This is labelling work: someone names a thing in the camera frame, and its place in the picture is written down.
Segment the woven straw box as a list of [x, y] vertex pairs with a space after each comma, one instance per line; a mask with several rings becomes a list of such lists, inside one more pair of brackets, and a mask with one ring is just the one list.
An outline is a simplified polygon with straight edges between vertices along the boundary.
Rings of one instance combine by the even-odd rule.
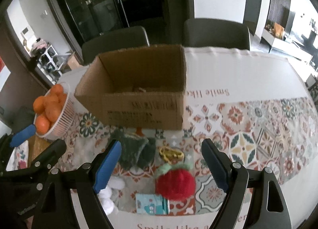
[[28, 139], [29, 143], [29, 156], [28, 156], [28, 166], [31, 166], [31, 162], [40, 155], [44, 150], [46, 150], [50, 143], [43, 138], [39, 138], [37, 135], [32, 136]]

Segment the floral cushion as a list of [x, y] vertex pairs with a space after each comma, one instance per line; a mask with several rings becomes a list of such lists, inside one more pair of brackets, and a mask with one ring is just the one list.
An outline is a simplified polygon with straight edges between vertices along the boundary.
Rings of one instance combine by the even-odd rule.
[[28, 166], [29, 142], [26, 140], [15, 147], [8, 161], [6, 171], [25, 169]]

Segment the orange fruit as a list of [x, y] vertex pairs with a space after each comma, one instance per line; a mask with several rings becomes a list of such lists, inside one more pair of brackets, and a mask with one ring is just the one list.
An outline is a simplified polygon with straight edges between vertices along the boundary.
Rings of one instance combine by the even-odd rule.
[[47, 117], [43, 114], [40, 114], [35, 121], [36, 131], [40, 135], [46, 134], [50, 127], [51, 122], [47, 119]]
[[62, 109], [63, 108], [58, 102], [48, 103], [48, 105], [45, 108], [45, 115], [50, 122], [55, 123], [59, 118]]

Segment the white plastic fruit basket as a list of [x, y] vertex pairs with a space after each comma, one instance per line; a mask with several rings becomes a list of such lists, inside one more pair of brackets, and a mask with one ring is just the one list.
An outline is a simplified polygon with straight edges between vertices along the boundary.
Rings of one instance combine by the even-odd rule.
[[63, 108], [61, 114], [55, 123], [51, 122], [51, 127], [46, 134], [40, 135], [36, 132], [36, 135], [54, 141], [66, 134], [76, 115], [74, 97], [70, 91], [70, 86], [66, 82], [54, 85], [46, 95], [40, 96], [34, 101], [33, 107], [37, 109], [34, 123], [39, 115], [45, 115], [45, 108], [51, 102], [58, 102], [61, 105]]

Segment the orange fruit back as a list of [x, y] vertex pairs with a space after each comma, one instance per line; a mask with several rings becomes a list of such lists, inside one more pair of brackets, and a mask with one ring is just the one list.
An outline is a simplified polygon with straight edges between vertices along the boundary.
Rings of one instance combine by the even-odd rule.
[[45, 108], [45, 115], [50, 122], [55, 123], [59, 118], [62, 109], [63, 108], [58, 102], [48, 103], [48, 105]]

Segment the white plush toy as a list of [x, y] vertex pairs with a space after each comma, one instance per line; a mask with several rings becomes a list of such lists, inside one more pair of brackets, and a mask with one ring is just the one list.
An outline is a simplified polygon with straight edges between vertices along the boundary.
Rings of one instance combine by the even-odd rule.
[[112, 200], [113, 191], [118, 192], [124, 189], [124, 186], [125, 182], [122, 178], [111, 176], [107, 186], [98, 193], [98, 199], [106, 215], [118, 212], [118, 208]]

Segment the red and white door poster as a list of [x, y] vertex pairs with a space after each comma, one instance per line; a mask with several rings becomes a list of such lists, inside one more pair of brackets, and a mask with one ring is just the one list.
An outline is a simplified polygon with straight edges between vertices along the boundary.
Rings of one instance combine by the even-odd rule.
[[8, 80], [10, 74], [11, 74], [11, 71], [9, 71], [7, 65], [4, 63], [2, 58], [0, 58], [0, 91], [2, 91], [3, 86]]

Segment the patterned table runner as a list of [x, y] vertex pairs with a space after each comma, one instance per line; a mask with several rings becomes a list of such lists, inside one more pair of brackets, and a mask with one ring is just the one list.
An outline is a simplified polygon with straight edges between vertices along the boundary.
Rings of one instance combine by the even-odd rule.
[[225, 196], [201, 154], [206, 138], [248, 169], [269, 167], [280, 184], [297, 176], [317, 156], [317, 109], [311, 98], [196, 104], [186, 107], [186, 115], [182, 130], [168, 131], [104, 125], [90, 112], [81, 111], [65, 136], [67, 150], [57, 166], [69, 171], [91, 162], [105, 150], [116, 129], [155, 138], [155, 159], [146, 169], [115, 167], [114, 176], [122, 178], [125, 186], [113, 192], [112, 200], [120, 211], [135, 213], [135, 195], [155, 192], [158, 167], [166, 161], [186, 163], [192, 166], [195, 193], [170, 202], [170, 214], [182, 216], [215, 212]]

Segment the blue tissue pack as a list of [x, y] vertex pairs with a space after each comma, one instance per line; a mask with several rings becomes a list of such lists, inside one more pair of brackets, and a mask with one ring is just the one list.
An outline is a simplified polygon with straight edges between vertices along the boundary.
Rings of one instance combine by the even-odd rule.
[[138, 214], [163, 216], [170, 212], [169, 201], [161, 195], [137, 193], [135, 198]]

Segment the red plush strawberry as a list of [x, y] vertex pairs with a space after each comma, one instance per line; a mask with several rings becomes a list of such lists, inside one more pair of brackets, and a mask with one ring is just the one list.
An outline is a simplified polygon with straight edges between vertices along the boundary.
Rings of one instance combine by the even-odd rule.
[[192, 166], [185, 163], [163, 164], [155, 173], [155, 192], [167, 200], [184, 201], [194, 195], [195, 177]]

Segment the brown cardboard box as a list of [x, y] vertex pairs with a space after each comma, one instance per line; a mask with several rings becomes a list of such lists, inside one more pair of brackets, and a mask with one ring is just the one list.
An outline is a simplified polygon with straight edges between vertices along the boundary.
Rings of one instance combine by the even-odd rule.
[[181, 45], [154, 45], [98, 54], [75, 98], [105, 125], [181, 130], [186, 62]]

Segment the dark chair left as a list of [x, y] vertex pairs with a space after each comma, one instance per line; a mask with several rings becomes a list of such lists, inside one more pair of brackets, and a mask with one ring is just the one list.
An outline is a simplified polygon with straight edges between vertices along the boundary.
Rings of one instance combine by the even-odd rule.
[[150, 46], [144, 27], [133, 26], [114, 30], [83, 44], [83, 64], [85, 66], [91, 64], [100, 53], [143, 46]]

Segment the dark chair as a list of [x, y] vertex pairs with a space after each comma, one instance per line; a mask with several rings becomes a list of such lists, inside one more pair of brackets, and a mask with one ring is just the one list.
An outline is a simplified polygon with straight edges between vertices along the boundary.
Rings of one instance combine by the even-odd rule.
[[250, 50], [250, 32], [245, 24], [230, 20], [191, 18], [184, 22], [182, 45]]
[[91, 64], [100, 53], [143, 46], [150, 46], [144, 27], [133, 26], [114, 30], [83, 44], [83, 64], [85, 66]]

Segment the white tv console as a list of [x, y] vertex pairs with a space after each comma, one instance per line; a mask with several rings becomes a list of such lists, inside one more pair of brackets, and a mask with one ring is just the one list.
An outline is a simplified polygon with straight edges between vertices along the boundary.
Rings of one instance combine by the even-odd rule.
[[272, 50], [276, 50], [306, 63], [309, 63], [312, 59], [312, 55], [302, 50], [300, 47], [294, 44], [293, 41], [287, 42], [276, 38], [266, 29], [263, 29], [261, 39], [265, 40], [265, 42], [267, 42], [267, 44], [270, 46], [269, 53], [271, 53]]

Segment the dark chair right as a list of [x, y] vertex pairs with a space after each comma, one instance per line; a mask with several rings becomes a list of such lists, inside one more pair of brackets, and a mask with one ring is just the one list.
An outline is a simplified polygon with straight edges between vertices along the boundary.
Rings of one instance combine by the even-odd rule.
[[184, 22], [182, 45], [250, 50], [250, 32], [245, 24], [230, 20], [191, 18]]

